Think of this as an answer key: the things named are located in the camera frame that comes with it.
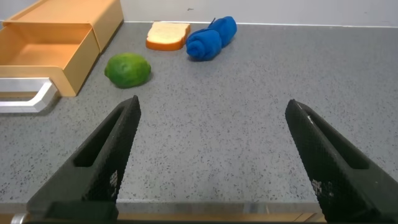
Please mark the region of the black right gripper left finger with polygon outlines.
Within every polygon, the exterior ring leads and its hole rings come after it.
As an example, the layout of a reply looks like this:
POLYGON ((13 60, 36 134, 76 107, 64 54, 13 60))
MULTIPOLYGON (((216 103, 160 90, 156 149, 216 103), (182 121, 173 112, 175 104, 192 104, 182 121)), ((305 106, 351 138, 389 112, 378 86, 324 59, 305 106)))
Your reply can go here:
POLYGON ((133 96, 110 112, 27 203, 33 220, 115 220, 141 109, 133 96))

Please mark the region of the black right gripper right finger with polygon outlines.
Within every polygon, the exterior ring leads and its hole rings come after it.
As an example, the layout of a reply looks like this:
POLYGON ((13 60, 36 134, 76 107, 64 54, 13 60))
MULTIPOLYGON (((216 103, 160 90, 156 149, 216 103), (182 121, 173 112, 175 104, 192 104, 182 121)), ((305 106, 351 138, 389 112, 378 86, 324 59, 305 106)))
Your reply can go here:
POLYGON ((285 118, 326 221, 397 221, 397 181, 309 106, 285 118))

